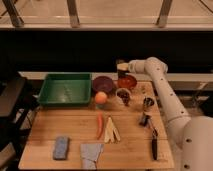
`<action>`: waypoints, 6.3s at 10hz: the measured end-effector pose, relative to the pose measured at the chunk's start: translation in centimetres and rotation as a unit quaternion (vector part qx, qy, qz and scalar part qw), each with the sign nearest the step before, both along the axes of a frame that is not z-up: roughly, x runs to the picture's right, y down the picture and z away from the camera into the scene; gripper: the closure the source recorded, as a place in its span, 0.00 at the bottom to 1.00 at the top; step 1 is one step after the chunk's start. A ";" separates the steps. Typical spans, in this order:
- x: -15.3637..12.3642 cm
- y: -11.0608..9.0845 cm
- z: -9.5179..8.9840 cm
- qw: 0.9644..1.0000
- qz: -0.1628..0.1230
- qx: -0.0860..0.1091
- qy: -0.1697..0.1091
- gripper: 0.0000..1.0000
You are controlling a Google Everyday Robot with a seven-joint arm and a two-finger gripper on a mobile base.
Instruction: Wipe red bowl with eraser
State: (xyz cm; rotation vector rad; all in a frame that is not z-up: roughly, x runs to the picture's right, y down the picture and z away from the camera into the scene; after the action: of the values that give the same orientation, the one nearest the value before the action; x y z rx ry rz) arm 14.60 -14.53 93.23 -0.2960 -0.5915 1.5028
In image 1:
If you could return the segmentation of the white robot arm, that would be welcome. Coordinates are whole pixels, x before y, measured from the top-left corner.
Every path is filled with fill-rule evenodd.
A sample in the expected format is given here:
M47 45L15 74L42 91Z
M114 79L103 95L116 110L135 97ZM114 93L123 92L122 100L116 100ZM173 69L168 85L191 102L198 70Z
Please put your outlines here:
M149 57L119 63L117 69L151 78L166 114L169 134L182 149L181 171L213 171L213 118L190 116L165 77L168 66Z

